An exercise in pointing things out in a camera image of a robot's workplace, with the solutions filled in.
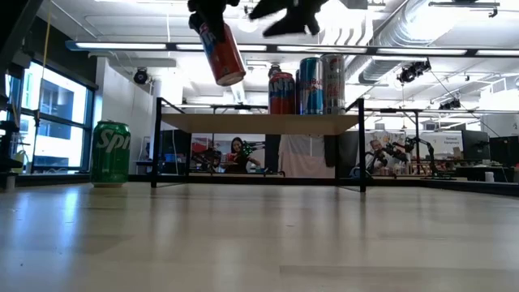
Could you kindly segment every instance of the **wooden shelf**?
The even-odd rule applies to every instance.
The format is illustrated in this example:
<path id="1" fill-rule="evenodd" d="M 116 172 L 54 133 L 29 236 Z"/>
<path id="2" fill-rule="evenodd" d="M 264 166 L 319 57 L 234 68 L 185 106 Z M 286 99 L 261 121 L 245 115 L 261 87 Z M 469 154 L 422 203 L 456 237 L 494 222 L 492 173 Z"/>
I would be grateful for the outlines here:
<path id="1" fill-rule="evenodd" d="M 355 126 L 356 115 L 162 114 L 162 121 L 188 133 L 338 135 Z"/>

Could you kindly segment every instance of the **ceiling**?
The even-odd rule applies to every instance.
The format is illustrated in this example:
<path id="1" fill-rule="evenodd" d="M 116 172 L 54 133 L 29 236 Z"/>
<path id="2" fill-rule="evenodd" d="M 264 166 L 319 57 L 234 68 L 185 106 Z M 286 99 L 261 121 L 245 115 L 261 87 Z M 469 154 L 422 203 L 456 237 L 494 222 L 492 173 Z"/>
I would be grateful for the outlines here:
<path id="1" fill-rule="evenodd" d="M 519 45 L 519 5 L 517 0 L 500 0 L 502 7 L 495 18 L 489 18 L 488 11 L 451 11 L 445 17 L 454 17 L 452 29 L 434 41 L 432 46 L 441 47 L 516 47 Z M 244 6 L 253 6 L 252 0 L 242 0 L 239 7 L 229 7 L 225 11 L 225 21 L 231 27 L 238 43 L 276 43 L 276 44 L 319 44 L 323 34 L 317 37 L 309 35 L 280 36 L 264 39 L 261 32 L 282 14 L 262 19 L 255 24 L 245 19 Z M 385 0 L 386 6 L 376 11 L 369 10 L 366 19 L 376 29 L 402 3 L 402 0 Z M 46 19 L 51 14 L 51 24 L 77 41 L 174 41 L 199 42 L 196 33 L 188 28 L 189 11 L 186 1 L 175 4 L 141 4 L 131 2 L 97 2 L 94 0 L 53 0 L 55 5 L 44 4 L 38 15 Z M 442 19 L 425 19 L 424 33 L 435 22 Z M 204 54 L 201 53 L 118 53 L 119 59 L 171 58 L 177 61 L 177 67 L 184 74 L 184 95 L 195 97 L 221 97 L 227 88 L 214 84 L 212 73 Z M 304 57 L 296 54 L 243 54 L 247 60 L 279 62 L 281 67 L 294 73 L 299 60 Z M 519 72 L 519 59 L 481 59 L 481 58 L 432 58 L 432 70 L 448 90 L 462 89 L 462 98 L 474 100 L 479 97 L 482 88 L 500 78 L 499 74 Z M 267 92 L 268 68 L 254 67 L 247 72 L 244 80 L 246 92 Z M 406 101 L 430 101 L 447 94 L 436 77 L 425 74 L 402 91 L 396 81 L 396 73 L 388 73 L 381 81 L 385 87 L 362 87 L 362 91 L 380 104 Z M 351 93 L 349 99 L 357 98 Z"/>

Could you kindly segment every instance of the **security camera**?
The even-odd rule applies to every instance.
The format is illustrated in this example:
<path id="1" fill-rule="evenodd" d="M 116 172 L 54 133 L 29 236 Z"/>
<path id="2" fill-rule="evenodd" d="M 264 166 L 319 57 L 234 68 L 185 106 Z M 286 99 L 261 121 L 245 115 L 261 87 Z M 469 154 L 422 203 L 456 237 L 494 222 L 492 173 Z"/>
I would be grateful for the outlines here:
<path id="1" fill-rule="evenodd" d="M 148 82 L 148 68 L 139 68 L 137 69 L 137 73 L 133 76 L 133 80 L 140 85 L 144 85 Z"/>

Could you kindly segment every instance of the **black metal table frame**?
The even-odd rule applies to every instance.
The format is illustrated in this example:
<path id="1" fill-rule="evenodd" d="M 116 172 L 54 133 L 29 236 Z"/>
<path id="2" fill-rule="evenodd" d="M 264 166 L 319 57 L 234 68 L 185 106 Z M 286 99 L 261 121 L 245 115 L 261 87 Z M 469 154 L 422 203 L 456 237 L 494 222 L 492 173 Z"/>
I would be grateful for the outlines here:
<path id="1" fill-rule="evenodd" d="M 239 176 L 236 177 L 220 177 L 220 176 L 190 176 L 189 164 L 191 163 L 191 151 L 186 154 L 186 175 L 173 176 L 173 175 L 159 175 L 158 174 L 158 163 L 159 163 L 159 152 L 161 145 L 161 122 L 162 122 L 162 108 L 171 108 L 178 111 L 180 114 L 186 114 L 183 110 L 177 106 L 171 104 L 162 97 L 157 97 L 156 117 L 155 117 L 155 128 L 153 136 L 153 158 L 152 158 L 152 173 L 149 178 L 152 188 L 156 188 L 158 183 L 223 183 L 223 184 L 251 184 L 251 185 L 301 185 L 301 186 L 335 186 L 335 187 L 358 187 L 358 191 L 361 194 L 366 194 L 367 187 L 432 187 L 432 188 L 445 188 L 456 191 L 474 191 L 474 192 L 485 192 L 485 193 L 496 193 L 501 195 L 519 195 L 519 185 L 516 186 L 505 186 L 500 185 L 495 187 L 495 184 L 474 184 L 471 182 L 445 182 L 445 181 L 431 181 L 426 179 L 398 179 L 398 180 L 387 180 L 387 179 L 368 179 L 366 175 L 366 158 L 363 155 L 359 155 L 359 178 L 341 178 L 340 167 L 335 168 L 335 178 L 248 178 Z M 253 106 L 253 105 L 213 105 L 213 113 L 219 108 L 226 109 L 238 109 L 238 110 L 250 110 L 253 108 L 266 109 L 265 106 Z M 358 98 L 351 105 L 345 108 L 345 112 L 350 112 L 356 109 L 358 112 L 358 153 L 366 152 L 366 112 L 380 112 L 382 114 L 395 114 L 403 113 L 407 118 L 413 119 L 407 114 L 414 114 L 415 124 L 415 135 L 419 137 L 419 121 L 418 117 L 420 113 L 426 113 L 427 109 L 366 109 L 364 107 L 364 99 Z M 474 110 L 468 110 L 467 113 L 474 113 Z M 339 155 L 339 139 L 335 139 L 336 145 L 336 165 L 340 165 Z M 416 147 L 416 162 L 420 164 L 420 147 Z"/>

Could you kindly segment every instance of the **soda can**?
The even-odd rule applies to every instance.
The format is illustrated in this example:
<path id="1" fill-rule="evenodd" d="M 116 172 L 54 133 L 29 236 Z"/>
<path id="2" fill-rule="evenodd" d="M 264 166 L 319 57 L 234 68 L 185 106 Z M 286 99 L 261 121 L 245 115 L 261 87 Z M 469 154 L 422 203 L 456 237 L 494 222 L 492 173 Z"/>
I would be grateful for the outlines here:
<path id="1" fill-rule="evenodd" d="M 345 70 L 341 54 L 324 54 L 323 94 L 324 114 L 341 114 L 345 107 Z"/>
<path id="2" fill-rule="evenodd" d="M 131 134 L 128 125 L 101 121 L 93 132 L 90 181 L 95 187 L 120 187 L 128 181 Z"/>
<path id="3" fill-rule="evenodd" d="M 323 62 L 304 58 L 299 65 L 301 114 L 323 114 Z"/>
<path id="4" fill-rule="evenodd" d="M 301 76 L 299 69 L 295 71 L 295 113 L 301 114 Z"/>
<path id="5" fill-rule="evenodd" d="M 224 24 L 224 33 L 225 41 L 220 42 L 209 31 L 207 24 L 200 27 L 200 40 L 215 81 L 220 86 L 230 86 L 242 81 L 246 72 L 236 40 L 227 24 Z"/>
<path id="6" fill-rule="evenodd" d="M 276 73 L 268 81 L 268 112 L 295 114 L 295 81 L 290 73 Z"/>

